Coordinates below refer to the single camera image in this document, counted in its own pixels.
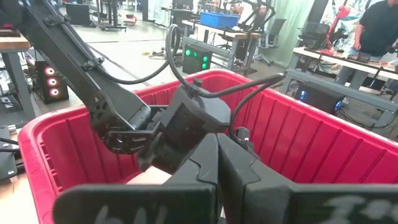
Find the blue light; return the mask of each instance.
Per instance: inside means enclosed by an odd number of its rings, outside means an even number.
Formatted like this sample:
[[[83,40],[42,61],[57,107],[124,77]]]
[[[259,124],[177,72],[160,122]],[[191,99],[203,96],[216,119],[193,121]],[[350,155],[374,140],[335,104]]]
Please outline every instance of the blue light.
[[[307,92],[306,91],[301,91],[301,95],[300,95],[300,101],[304,102],[307,99]]]
[[[340,100],[339,102],[337,102],[335,105],[335,112],[340,110],[342,105],[343,105],[343,101]]]

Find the black t-shirt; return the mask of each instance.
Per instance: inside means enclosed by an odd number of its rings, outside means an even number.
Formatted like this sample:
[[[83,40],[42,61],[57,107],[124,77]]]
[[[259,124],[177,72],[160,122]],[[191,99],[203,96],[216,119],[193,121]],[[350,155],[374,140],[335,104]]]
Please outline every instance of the black t-shirt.
[[[359,23],[364,26],[361,51],[383,56],[398,39],[398,5],[389,7],[387,1],[377,2],[366,10]]]

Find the wire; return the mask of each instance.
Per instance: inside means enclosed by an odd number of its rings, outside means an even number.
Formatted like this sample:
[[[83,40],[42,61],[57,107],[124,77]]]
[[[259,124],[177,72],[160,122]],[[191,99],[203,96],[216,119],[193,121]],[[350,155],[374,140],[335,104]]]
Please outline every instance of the wire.
[[[371,128],[371,129],[383,129],[383,128],[389,127],[394,122],[394,120],[397,118],[397,112],[395,112],[395,115],[391,119],[390,123],[388,123],[385,126],[376,126],[376,127],[374,127],[374,126],[365,125],[365,124],[355,120],[350,115],[348,115],[343,109],[341,109],[340,111],[341,111],[342,115],[345,117],[346,120],[348,119],[349,121],[353,122],[356,125],[362,126],[363,128]]]
[[[152,73],[152,74],[150,74],[150,75],[148,75],[148,76],[146,76],[144,78],[137,79],[137,80],[121,80],[121,79],[115,78],[112,75],[110,75],[102,67],[97,67],[97,68],[99,68],[99,72],[101,72],[101,74],[104,75],[107,79],[109,79],[109,80],[111,80],[113,82],[116,82],[118,84],[124,84],[124,85],[140,84],[140,83],[146,82],[146,81],[156,77],[161,71],[163,71],[165,68],[167,68],[167,66],[169,66],[170,61],[173,61],[173,63],[174,63],[174,55],[177,53],[177,50],[178,50],[179,46],[180,46],[180,33],[178,32],[177,35],[176,35],[176,41],[175,41],[174,49],[173,49],[173,53],[172,53],[173,56],[170,57],[171,59],[166,60],[166,62],[163,63],[163,65],[160,66],[160,68],[158,68],[154,73]]]
[[[18,145],[17,141],[11,140],[11,139],[5,139],[5,138],[0,138],[0,141],[8,143],[8,144],[13,144],[13,145]]]
[[[234,86],[234,87],[231,87],[231,88],[228,88],[228,89],[216,92],[216,93],[207,93],[207,92],[201,91],[199,88],[197,88],[197,86],[195,87],[195,86],[189,84],[189,82],[186,81],[184,79],[184,77],[181,76],[180,72],[177,70],[177,67],[175,66],[174,61],[171,60],[173,54],[172,54],[171,46],[170,46],[169,43],[171,41],[170,38],[171,38],[173,32],[176,32],[177,36],[180,36],[180,29],[175,24],[170,26],[169,33],[166,36],[166,43],[167,44],[166,44],[166,49],[165,50],[166,50],[167,60],[169,61],[170,68],[172,69],[174,76],[180,81],[180,83],[188,91],[194,92],[196,95],[204,97],[204,98],[219,98],[219,97],[228,95],[230,93],[234,93],[236,91],[245,90],[247,88],[255,87],[255,86],[258,86],[258,85],[265,84],[265,83],[270,83],[270,78],[269,77],[265,77],[265,78],[258,79],[256,81],[252,81],[252,82],[249,82],[249,83],[245,83],[245,84],[242,84],[242,85],[237,85],[237,86]],[[278,76],[278,80],[279,81],[282,81],[284,78],[285,78],[285,75]]]
[[[6,149],[6,148],[0,148],[0,152],[13,152],[13,153],[18,153],[19,149]]]
[[[236,116],[239,113],[239,110],[242,109],[242,107],[251,99],[253,98],[256,94],[261,92],[262,90],[265,90],[266,88],[278,83],[280,81],[280,76],[281,75],[271,75],[268,77],[269,82],[266,84],[261,85],[257,90],[252,91],[250,94],[248,94],[246,97],[244,97],[236,106],[236,108],[233,110],[232,115],[231,115],[231,121],[229,122],[229,127],[228,127],[228,133],[229,137],[236,143],[238,144],[243,144],[244,139],[239,139],[235,133],[234,133],[234,121]]]

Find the blue bin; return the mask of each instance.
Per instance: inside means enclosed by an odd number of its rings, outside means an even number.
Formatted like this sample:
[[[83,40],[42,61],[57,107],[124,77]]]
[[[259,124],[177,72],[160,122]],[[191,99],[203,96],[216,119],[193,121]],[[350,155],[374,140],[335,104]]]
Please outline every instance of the blue bin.
[[[239,16],[217,12],[201,12],[200,24],[217,29],[232,28],[238,24]]]

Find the red plastic bin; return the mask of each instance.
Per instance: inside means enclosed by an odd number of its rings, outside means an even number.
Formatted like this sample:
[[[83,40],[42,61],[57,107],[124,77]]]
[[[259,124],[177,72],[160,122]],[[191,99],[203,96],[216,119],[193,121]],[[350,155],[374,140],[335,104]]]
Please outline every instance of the red plastic bin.
[[[248,82],[225,70],[209,70],[196,77],[212,92]],[[136,93],[150,105],[166,105],[177,86],[172,82]],[[250,91],[223,99],[233,109]],[[251,130],[251,141],[263,163],[295,182],[398,181],[396,142],[276,91],[255,96],[242,108],[235,125]],[[82,106],[31,121],[18,141],[40,223],[53,223],[52,206],[64,190],[87,183],[125,184],[140,173],[134,156],[115,155],[103,146]]]

